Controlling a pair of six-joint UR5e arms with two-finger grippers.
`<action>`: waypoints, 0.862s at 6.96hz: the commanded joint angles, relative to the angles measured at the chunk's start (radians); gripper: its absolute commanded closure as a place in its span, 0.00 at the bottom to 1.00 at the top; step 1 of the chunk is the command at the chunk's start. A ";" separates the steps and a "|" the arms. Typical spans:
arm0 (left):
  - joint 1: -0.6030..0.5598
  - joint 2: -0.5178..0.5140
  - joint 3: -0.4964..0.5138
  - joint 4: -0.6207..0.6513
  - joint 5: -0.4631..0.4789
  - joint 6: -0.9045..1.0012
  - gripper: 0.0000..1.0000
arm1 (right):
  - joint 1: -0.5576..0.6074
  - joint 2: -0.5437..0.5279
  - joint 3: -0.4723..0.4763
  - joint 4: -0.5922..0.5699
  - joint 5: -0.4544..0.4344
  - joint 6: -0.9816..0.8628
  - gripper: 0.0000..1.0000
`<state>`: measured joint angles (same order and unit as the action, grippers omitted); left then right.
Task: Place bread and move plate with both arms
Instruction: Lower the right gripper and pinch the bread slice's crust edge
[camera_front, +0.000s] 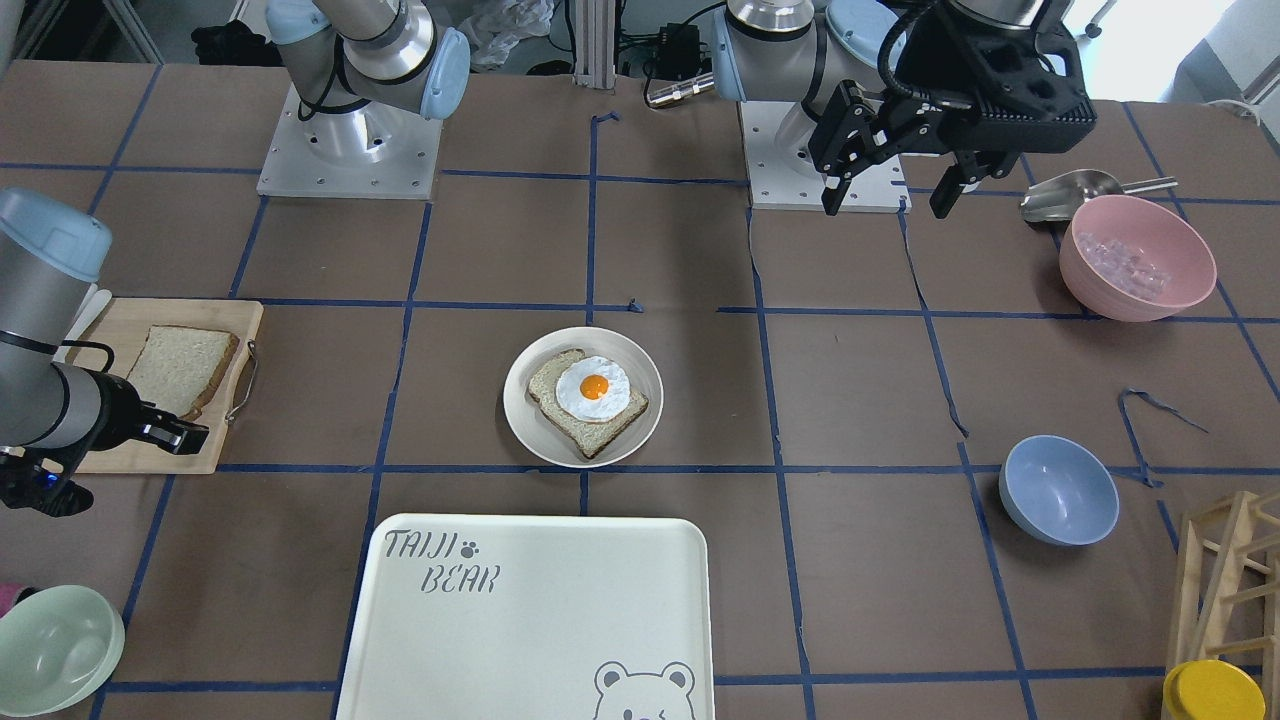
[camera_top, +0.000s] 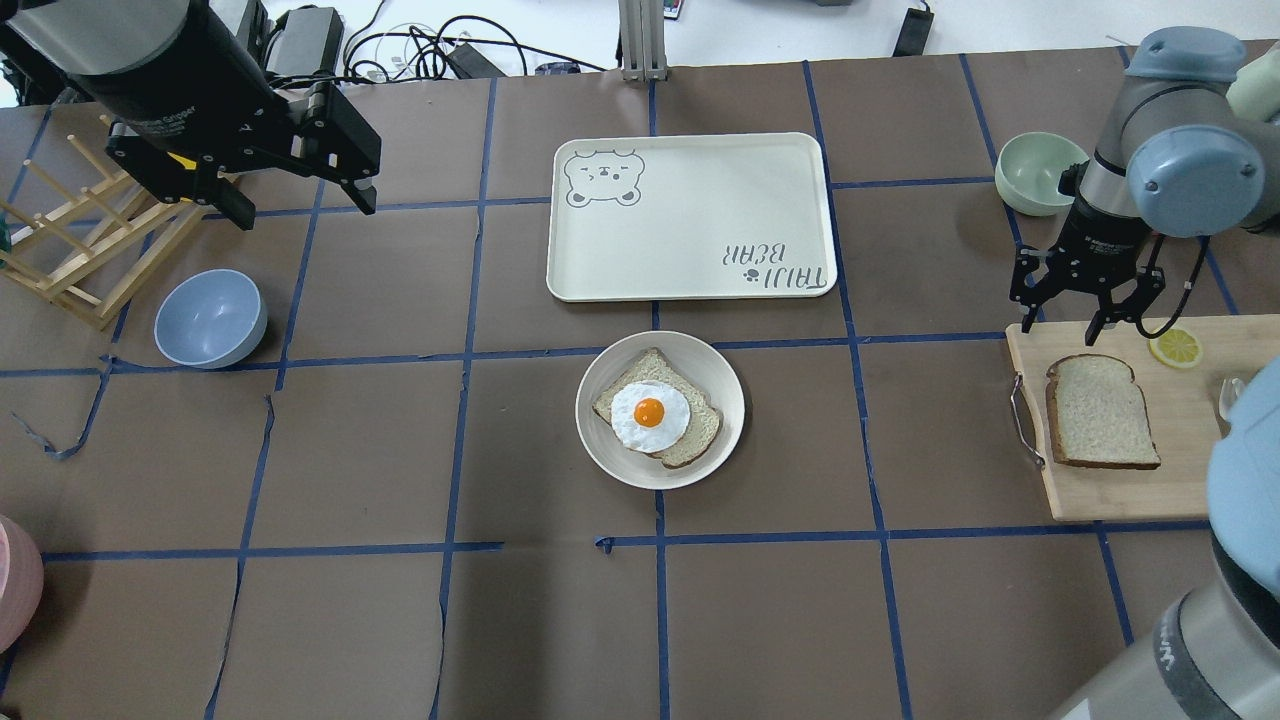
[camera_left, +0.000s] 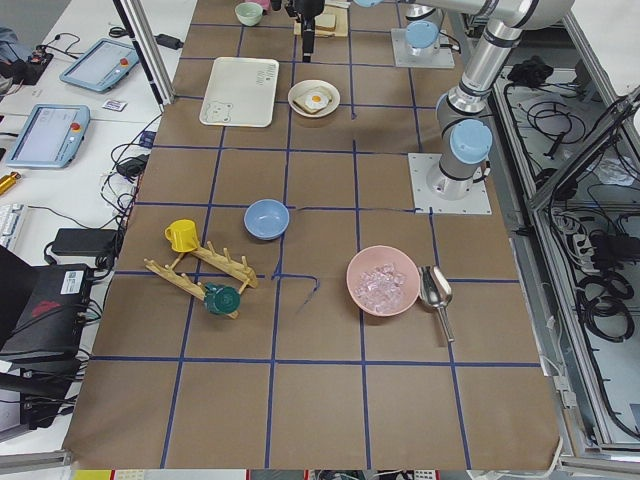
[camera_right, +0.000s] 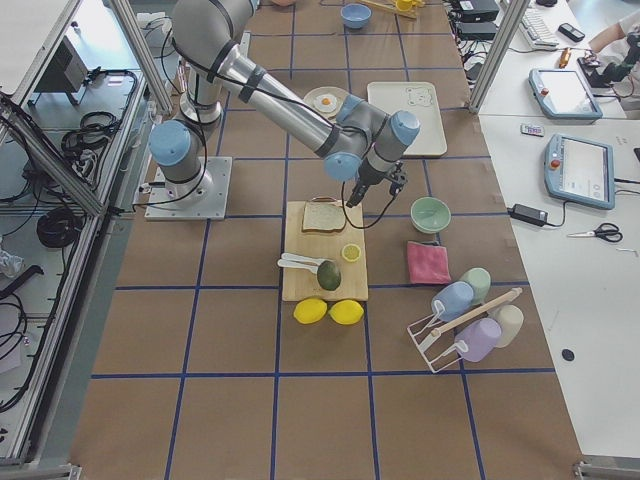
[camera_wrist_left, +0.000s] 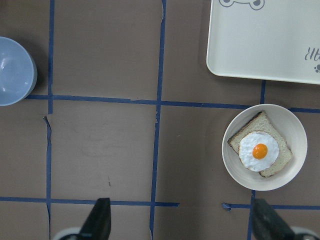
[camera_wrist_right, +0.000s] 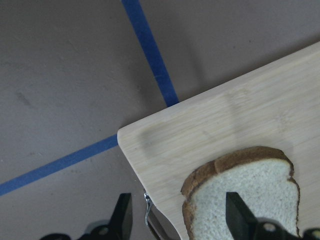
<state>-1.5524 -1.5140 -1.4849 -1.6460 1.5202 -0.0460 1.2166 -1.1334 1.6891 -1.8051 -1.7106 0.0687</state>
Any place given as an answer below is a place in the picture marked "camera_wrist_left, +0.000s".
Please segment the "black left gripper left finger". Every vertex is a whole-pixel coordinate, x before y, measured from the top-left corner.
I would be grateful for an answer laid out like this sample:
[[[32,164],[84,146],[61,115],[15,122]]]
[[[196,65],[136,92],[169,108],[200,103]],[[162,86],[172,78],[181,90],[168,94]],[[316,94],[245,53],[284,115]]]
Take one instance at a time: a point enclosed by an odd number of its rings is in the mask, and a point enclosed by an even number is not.
[[[109,238],[111,233],[111,201],[99,198],[82,225],[80,238]]]

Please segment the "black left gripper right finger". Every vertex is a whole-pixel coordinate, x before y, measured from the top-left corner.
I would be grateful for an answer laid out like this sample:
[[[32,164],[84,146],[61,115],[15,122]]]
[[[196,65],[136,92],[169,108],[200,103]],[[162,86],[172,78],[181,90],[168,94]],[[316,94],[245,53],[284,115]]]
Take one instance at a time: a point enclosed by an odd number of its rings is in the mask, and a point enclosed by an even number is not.
[[[253,202],[252,233],[256,240],[295,239],[295,233],[289,225],[261,198]]]

